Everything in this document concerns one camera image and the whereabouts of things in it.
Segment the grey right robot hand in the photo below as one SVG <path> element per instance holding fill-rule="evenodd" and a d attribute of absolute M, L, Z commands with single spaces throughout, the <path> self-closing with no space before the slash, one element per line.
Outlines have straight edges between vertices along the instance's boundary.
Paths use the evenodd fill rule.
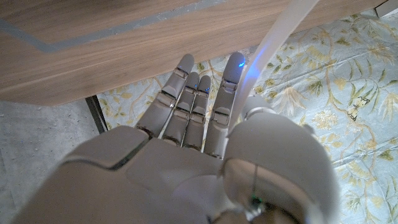
<path fill-rule="evenodd" d="M 69 153 L 14 223 L 336 223 L 336 175 L 312 128 L 257 94 L 230 127 L 244 63 L 230 56 L 207 118 L 211 80 L 185 55 L 134 127 Z"/>

